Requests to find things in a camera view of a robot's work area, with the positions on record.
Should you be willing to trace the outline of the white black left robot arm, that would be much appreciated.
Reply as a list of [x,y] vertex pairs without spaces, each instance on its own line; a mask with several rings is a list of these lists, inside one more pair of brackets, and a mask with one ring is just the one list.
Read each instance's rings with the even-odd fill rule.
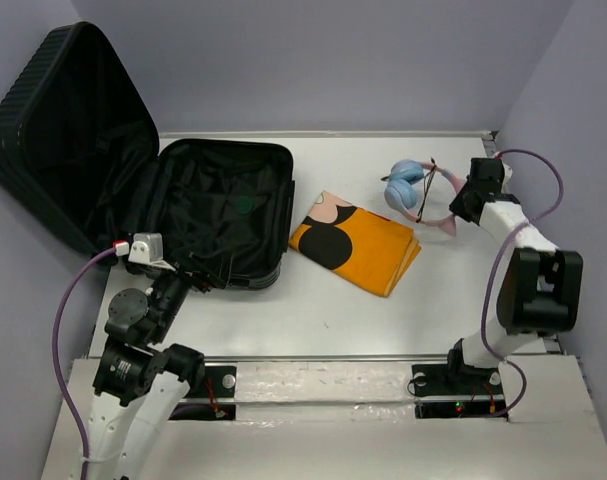
[[118,292],[108,306],[107,340],[92,384],[73,479],[137,479],[179,402],[204,383],[204,355],[166,337],[187,294],[207,293],[210,279],[165,270],[145,291]]

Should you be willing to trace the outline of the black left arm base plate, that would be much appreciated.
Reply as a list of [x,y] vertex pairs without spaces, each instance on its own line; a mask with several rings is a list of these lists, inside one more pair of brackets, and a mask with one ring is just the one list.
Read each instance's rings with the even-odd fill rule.
[[179,402],[173,421],[234,421],[237,367],[207,365],[202,383]]

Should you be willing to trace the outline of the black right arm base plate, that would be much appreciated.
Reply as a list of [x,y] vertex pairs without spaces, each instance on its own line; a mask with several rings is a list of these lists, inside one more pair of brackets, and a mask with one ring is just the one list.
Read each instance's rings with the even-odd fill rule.
[[456,374],[446,364],[423,363],[412,366],[407,392],[415,398],[419,420],[483,418],[507,407],[497,370],[489,374]]

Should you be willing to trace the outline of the dark green round compact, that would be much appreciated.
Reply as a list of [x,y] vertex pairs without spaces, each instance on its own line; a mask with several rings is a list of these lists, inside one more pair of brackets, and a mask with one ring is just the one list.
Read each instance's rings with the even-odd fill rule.
[[247,215],[253,210],[253,199],[249,196],[238,196],[234,201],[234,207],[239,215]]

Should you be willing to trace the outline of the black hard-shell suitcase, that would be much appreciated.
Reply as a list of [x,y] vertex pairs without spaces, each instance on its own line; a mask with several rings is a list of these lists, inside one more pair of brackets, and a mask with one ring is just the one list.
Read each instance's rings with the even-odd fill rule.
[[[183,138],[162,145],[105,34],[50,31],[0,103],[0,185],[58,240],[94,255],[160,233],[164,258],[215,287],[280,273],[293,210],[284,146]],[[239,215],[238,196],[253,199]]]

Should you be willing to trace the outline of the orange cartoon print cloth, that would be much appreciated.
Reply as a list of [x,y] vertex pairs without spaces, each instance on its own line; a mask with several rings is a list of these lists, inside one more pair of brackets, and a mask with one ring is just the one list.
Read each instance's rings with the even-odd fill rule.
[[289,239],[306,258],[387,298],[421,251],[414,231],[324,191]]

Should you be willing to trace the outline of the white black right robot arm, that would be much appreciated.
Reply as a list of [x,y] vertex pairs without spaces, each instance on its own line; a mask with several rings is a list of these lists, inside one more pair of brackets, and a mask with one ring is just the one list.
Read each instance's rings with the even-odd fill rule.
[[548,240],[520,201],[504,191],[507,167],[498,156],[473,158],[462,189],[450,204],[499,245],[482,305],[481,327],[448,352],[445,384],[465,392],[489,377],[506,357],[542,337],[574,328],[583,258]]

